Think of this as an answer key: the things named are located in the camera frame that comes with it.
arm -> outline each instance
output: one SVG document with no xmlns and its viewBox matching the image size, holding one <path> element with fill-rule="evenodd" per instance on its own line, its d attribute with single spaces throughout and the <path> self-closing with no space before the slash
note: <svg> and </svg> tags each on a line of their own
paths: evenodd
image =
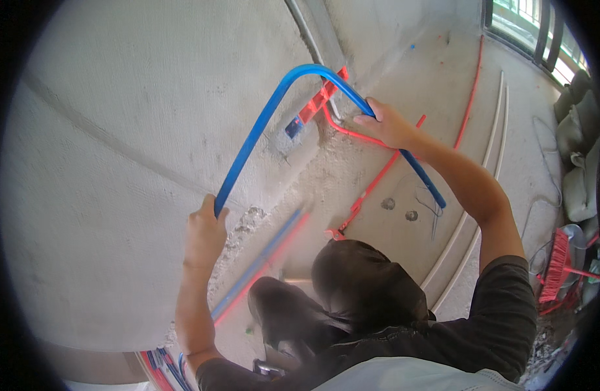
<svg viewBox="0 0 600 391">
<path fill-rule="evenodd" d="M 393 107 L 372 98 L 367 101 L 376 119 L 361 115 L 354 120 L 374 131 L 390 147 L 409 150 L 430 164 L 480 226 L 480 272 L 499 256 L 524 257 L 507 195 L 485 168 L 415 128 Z"/>
<path fill-rule="evenodd" d="M 222 357 L 215 346 L 215 327 L 207 302 L 213 266 L 226 242 L 224 208 L 219 220 L 213 214 L 215 197 L 208 194 L 199 211 L 189 215 L 183 278 L 176 303 L 175 325 L 180 349 L 195 373 L 206 360 Z"/>
</svg>

bent blue pipe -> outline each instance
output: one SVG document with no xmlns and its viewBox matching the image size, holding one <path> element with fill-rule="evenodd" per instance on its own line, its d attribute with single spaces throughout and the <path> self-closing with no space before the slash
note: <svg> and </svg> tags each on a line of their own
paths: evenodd
<svg viewBox="0 0 600 391">
<path fill-rule="evenodd" d="M 300 76 L 304 76 L 305 74 L 319 74 L 320 76 L 325 77 L 329 81 L 333 82 L 333 84 L 337 86 L 337 88 L 342 90 L 343 93 L 348 98 L 350 98 L 350 100 L 354 102 L 355 105 L 359 106 L 359 108 L 364 114 L 376 117 L 374 115 L 374 111 L 372 111 L 372 108 L 368 105 L 365 99 L 361 98 L 361 96 L 355 90 L 353 90 L 347 82 L 345 82 L 338 74 L 336 74 L 332 70 L 328 69 L 323 65 L 318 64 L 305 64 L 296 66 L 282 78 L 282 80 L 278 84 L 278 87 L 276 87 L 276 90 L 274 90 L 272 97 L 269 98 L 267 104 L 265 104 L 265 107 L 263 108 L 263 111 L 261 112 L 261 114 L 259 114 L 259 117 L 254 123 L 252 130 L 250 130 L 250 133 L 244 141 L 244 144 L 241 146 L 241 149 L 239 150 L 235 161 L 232 163 L 231 169 L 226 175 L 226 179 L 224 180 L 224 183 L 222 184 L 222 187 L 220 188 L 220 191 L 217 194 L 214 207 L 216 217 L 218 217 L 220 212 L 222 211 L 222 207 L 224 207 L 226 199 L 231 193 L 232 187 L 234 186 L 235 182 L 237 181 L 237 178 L 239 177 L 239 173 L 241 172 L 244 165 L 246 165 L 248 156 L 250 156 L 250 153 L 254 149 L 254 146 L 257 144 L 259 137 L 265 130 L 265 126 L 267 125 L 269 119 L 272 117 L 274 111 L 280 104 L 280 101 L 282 100 L 283 96 L 285 96 L 287 90 L 289 89 L 289 87 L 291 87 L 291 84 L 293 84 L 293 82 L 296 81 L 297 78 L 299 78 Z M 417 159 L 413 156 L 413 154 L 407 150 L 400 150 L 400 153 L 406 159 L 406 161 L 409 162 L 411 167 L 413 167 L 413 170 L 420 177 L 421 181 L 427 186 L 428 190 L 433 195 L 433 198 L 435 199 L 435 201 L 437 201 L 437 204 L 439 204 L 439 207 L 441 207 L 442 209 L 445 208 L 445 199 L 443 199 L 442 195 L 439 194 L 439 191 L 437 191 L 437 188 L 430 180 L 424 169 L 421 167 L 420 162 L 418 162 Z"/>
</svg>

black shirt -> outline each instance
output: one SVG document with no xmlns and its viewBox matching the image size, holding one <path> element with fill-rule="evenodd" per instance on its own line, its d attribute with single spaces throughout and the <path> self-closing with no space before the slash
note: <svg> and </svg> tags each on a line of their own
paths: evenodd
<svg viewBox="0 0 600 391">
<path fill-rule="evenodd" d="M 196 380 L 202 391 L 311 390 L 371 358 L 411 356 L 467 372 L 492 369 L 516 382 L 531 352 L 536 320 L 528 263 L 506 255 L 492 261 L 479 276 L 468 319 L 413 322 L 351 335 L 277 380 L 213 358 L 198 368 Z"/>
</svg>

hand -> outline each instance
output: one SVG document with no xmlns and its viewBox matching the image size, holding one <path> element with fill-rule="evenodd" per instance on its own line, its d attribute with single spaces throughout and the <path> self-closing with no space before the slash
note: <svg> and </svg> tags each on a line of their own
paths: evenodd
<svg viewBox="0 0 600 391">
<path fill-rule="evenodd" d="M 207 194 L 199 211 L 189 215 L 184 265 L 211 272 L 226 243 L 226 216 L 222 209 L 219 218 L 213 212 L 215 196 Z"/>
<path fill-rule="evenodd" d="M 413 140 L 422 134 L 391 105 L 385 105 L 370 97 L 367 98 L 367 103 L 374 111 L 376 118 L 357 115 L 354 117 L 354 121 L 373 131 L 383 143 L 390 147 L 408 150 Z"/>
</svg>

window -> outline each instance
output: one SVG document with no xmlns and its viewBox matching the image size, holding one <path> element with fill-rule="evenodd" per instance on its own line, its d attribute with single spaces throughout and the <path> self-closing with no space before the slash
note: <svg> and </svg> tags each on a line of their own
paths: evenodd
<svg viewBox="0 0 600 391">
<path fill-rule="evenodd" d="M 485 0 L 488 33 L 542 67 L 560 84 L 579 69 L 585 55 L 550 0 Z"/>
</svg>

